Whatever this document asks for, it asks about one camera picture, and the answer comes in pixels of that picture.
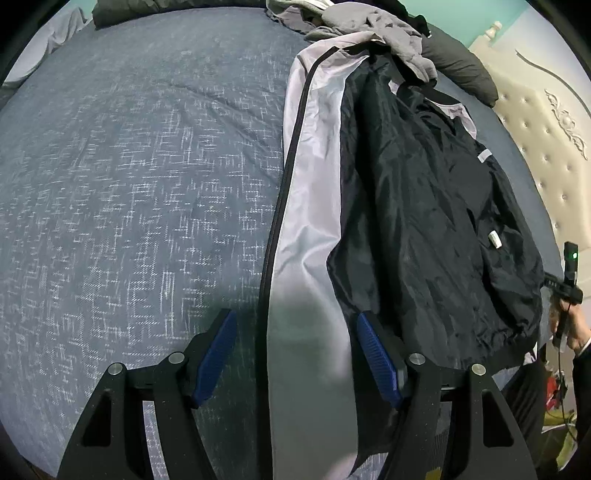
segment blue gripper pad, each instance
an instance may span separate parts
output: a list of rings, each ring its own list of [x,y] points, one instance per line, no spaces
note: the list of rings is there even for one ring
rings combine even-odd
[[[363,313],[357,317],[357,338],[371,373],[374,375],[380,395],[394,408],[399,408],[402,403],[402,395],[398,391],[396,369],[379,341],[378,335]]]
[[[216,388],[217,381],[226,365],[228,356],[234,348],[237,331],[236,312],[232,310],[223,320],[221,327],[209,346],[209,350],[197,369],[193,401],[199,407],[213,395],[213,390]]]

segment teal wall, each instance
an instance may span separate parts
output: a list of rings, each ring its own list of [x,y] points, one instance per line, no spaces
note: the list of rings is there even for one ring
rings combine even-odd
[[[525,0],[401,0],[412,15],[423,15],[469,46],[493,22],[508,28],[528,6]]]
[[[92,17],[92,9],[96,5],[96,0],[70,0],[64,7],[78,6],[84,12],[86,18]]]

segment decorative carving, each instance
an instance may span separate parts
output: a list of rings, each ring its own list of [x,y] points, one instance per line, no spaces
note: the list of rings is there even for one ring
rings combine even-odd
[[[548,90],[545,90],[546,96],[548,97],[548,101],[550,105],[552,105],[552,112],[558,120],[558,124],[560,128],[564,131],[564,133],[568,136],[569,140],[574,143],[574,146],[577,147],[577,150],[581,152],[581,155],[585,160],[588,160],[587,157],[587,146],[585,142],[581,138],[578,132],[575,131],[576,123],[573,117],[570,116],[570,113],[567,110],[564,110],[561,105],[558,97]]]

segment upholstered headboard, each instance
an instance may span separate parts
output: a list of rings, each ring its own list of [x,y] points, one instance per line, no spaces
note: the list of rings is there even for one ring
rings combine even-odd
[[[579,244],[579,285],[591,295],[591,114],[558,75],[518,50],[495,50],[498,22],[470,46],[498,90],[495,112],[520,148],[556,243]]]

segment gray bedspread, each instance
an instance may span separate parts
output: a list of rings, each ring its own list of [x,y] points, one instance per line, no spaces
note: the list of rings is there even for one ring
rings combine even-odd
[[[154,364],[231,307],[239,341],[197,423],[221,479],[258,479],[256,305],[286,81],[305,46],[253,8],[91,25],[0,111],[0,420],[32,463],[57,473],[110,363]],[[469,108],[546,269],[559,273],[547,214],[508,133],[443,75],[439,86]],[[146,419],[164,478],[149,407]],[[356,475],[373,478],[382,460]]]

